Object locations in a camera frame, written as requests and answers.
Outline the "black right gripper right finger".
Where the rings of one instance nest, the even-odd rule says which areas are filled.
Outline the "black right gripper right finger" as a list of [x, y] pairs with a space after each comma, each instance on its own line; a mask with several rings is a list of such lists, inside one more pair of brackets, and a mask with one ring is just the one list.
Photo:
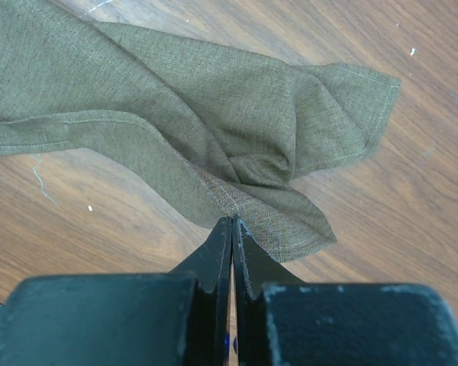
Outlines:
[[241, 365], [458, 365], [449, 305], [423, 284], [308, 283], [233, 220]]

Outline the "brown cloth napkin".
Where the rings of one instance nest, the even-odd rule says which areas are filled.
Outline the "brown cloth napkin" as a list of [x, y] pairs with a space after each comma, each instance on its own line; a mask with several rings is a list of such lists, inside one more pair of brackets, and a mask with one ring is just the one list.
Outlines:
[[291, 181], [368, 157], [399, 89], [359, 66], [0, 1], [0, 156], [93, 150], [199, 226], [239, 215], [278, 262], [336, 240]]

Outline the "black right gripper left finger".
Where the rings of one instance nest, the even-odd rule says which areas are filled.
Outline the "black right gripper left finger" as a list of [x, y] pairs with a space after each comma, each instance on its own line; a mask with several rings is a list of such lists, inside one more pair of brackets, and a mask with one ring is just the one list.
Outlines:
[[167, 273], [22, 281], [0, 309], [0, 365], [226, 365], [232, 223]]

